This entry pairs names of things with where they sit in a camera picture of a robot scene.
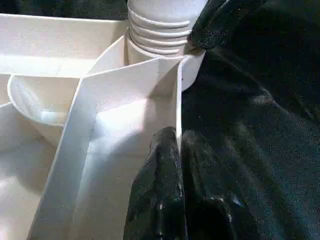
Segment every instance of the white plastic part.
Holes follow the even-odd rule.
[[[11,103],[0,107],[0,239],[25,240],[56,148]]]
[[[0,73],[82,77],[128,21],[0,14]]]
[[[79,79],[12,75],[8,95],[16,109],[57,146]]]
[[[122,238],[152,135],[180,126],[178,63],[155,58],[82,79],[30,239]]]
[[[140,48],[182,56],[194,47],[188,36],[208,0],[129,0],[130,36]]]
[[[205,51],[155,54],[127,25],[0,14],[0,238],[121,239],[152,135],[174,126],[180,147]]]

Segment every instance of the white plastic tray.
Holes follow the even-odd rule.
[[[204,52],[138,48],[127,21],[0,14],[0,239],[122,239],[152,135]]]

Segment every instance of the dark cloth background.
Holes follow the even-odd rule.
[[[0,11],[127,17],[124,0],[3,0]],[[209,141],[263,239],[320,239],[319,12],[313,0],[267,2],[207,52],[182,94],[183,129]]]

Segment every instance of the white plastic cup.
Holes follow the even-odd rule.
[[[7,92],[14,107],[57,146],[79,79],[12,75]]]

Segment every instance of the ribbed cylindrical part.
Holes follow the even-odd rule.
[[[129,33],[141,49],[168,57],[190,52],[188,36],[208,0],[129,0]]]

